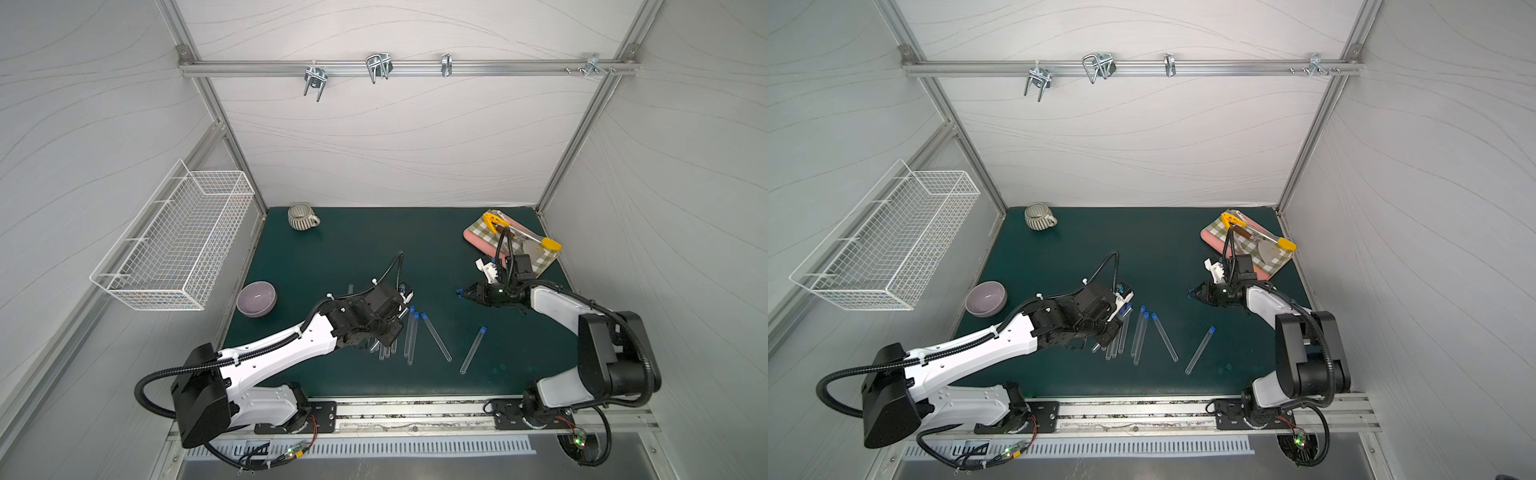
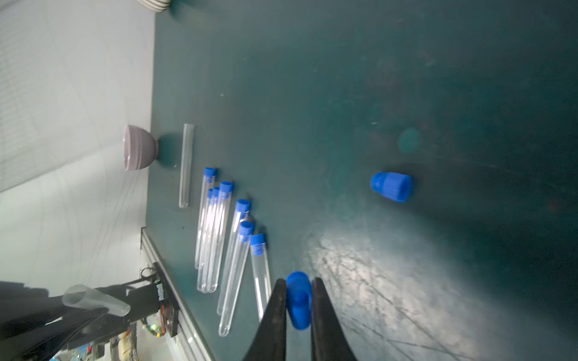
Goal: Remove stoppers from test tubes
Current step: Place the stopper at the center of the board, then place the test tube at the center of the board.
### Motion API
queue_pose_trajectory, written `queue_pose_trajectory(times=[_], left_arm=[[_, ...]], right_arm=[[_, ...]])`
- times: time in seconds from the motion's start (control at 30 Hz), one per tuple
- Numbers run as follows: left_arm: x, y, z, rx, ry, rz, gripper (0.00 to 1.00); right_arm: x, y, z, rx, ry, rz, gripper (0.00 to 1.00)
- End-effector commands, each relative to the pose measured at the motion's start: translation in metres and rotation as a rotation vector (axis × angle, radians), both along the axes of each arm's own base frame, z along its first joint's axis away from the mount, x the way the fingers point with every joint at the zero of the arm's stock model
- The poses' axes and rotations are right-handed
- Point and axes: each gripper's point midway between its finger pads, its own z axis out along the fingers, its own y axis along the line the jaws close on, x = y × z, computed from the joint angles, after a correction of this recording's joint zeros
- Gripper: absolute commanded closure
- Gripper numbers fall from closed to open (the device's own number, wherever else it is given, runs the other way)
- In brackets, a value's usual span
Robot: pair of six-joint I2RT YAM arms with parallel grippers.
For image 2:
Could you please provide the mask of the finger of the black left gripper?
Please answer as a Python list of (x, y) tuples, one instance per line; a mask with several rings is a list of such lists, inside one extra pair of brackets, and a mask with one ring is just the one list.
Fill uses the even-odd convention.
[(1, 324), (1, 360), (50, 360), (84, 327), (107, 314), (104, 308), (74, 312), (52, 323), (11, 320)]
[(70, 312), (61, 296), (23, 283), (1, 282), (1, 325), (45, 325)]

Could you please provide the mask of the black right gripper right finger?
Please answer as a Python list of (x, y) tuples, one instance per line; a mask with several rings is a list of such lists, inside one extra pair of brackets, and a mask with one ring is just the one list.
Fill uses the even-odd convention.
[(312, 360), (356, 360), (321, 278), (314, 278), (311, 305)]

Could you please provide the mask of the blue stopper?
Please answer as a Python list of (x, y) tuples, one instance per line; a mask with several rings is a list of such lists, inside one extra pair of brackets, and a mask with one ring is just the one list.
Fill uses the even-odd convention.
[(391, 201), (405, 203), (412, 193), (413, 180), (407, 174), (378, 172), (371, 177), (370, 187)]
[(286, 278), (287, 313), (297, 330), (305, 330), (311, 324), (312, 286), (304, 272), (293, 272)]

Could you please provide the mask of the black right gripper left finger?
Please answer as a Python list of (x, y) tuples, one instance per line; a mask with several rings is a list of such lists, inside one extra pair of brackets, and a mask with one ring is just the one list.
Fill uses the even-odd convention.
[(275, 282), (257, 333), (243, 360), (286, 361), (287, 284)]

